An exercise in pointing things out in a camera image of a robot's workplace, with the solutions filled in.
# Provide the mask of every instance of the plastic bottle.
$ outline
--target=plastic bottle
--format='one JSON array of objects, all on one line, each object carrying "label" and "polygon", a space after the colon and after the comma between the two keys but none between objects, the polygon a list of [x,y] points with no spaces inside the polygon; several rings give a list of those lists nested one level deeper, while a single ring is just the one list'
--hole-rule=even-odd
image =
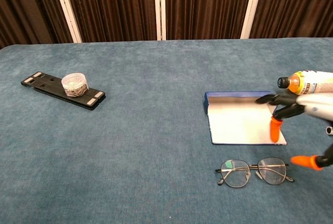
[{"label": "plastic bottle", "polygon": [[290,77],[280,77],[277,86],[303,95],[333,92],[333,73],[313,70],[298,71]]}]

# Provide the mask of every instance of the bottle cap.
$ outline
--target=bottle cap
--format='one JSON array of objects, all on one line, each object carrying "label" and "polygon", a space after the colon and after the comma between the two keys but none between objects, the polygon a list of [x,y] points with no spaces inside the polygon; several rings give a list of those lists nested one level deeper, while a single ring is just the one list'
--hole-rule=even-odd
[{"label": "bottle cap", "polygon": [[286,89],[289,86],[289,79],[288,79],[288,77],[280,77],[277,80],[277,86],[280,89]]}]

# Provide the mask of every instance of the blue felt surface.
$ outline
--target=blue felt surface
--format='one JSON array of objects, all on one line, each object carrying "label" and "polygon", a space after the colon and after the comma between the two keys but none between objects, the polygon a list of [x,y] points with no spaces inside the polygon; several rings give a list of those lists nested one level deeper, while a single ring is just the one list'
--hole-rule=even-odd
[{"label": "blue felt surface", "polygon": [[[0,51],[2,223],[331,223],[333,167],[254,171],[218,186],[227,159],[322,154],[326,124],[285,120],[287,146],[213,145],[206,91],[273,91],[280,76],[333,71],[333,39],[14,45]],[[86,75],[94,110],[24,87],[36,71]]]}]

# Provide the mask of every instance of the brown curtain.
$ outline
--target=brown curtain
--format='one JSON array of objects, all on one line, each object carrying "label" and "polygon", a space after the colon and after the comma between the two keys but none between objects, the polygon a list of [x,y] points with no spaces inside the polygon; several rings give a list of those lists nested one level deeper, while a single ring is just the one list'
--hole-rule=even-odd
[{"label": "brown curtain", "polygon": [[59,0],[0,0],[0,48],[72,42]]},{"label": "brown curtain", "polygon": [[248,0],[165,0],[167,39],[240,38]]},{"label": "brown curtain", "polygon": [[156,40],[155,0],[71,0],[83,42]]},{"label": "brown curtain", "polygon": [[259,0],[250,38],[333,36],[333,0]]}]

